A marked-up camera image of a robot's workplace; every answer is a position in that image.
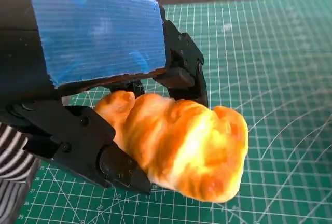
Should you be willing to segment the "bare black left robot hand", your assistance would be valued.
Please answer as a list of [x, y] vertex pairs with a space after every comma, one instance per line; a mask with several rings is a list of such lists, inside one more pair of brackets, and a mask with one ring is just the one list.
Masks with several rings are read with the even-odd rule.
[[152, 78], [207, 105], [203, 63], [156, 0], [1, 0], [1, 122], [27, 136], [26, 152], [104, 188], [151, 184], [113, 127], [62, 98], [98, 86], [139, 96]]

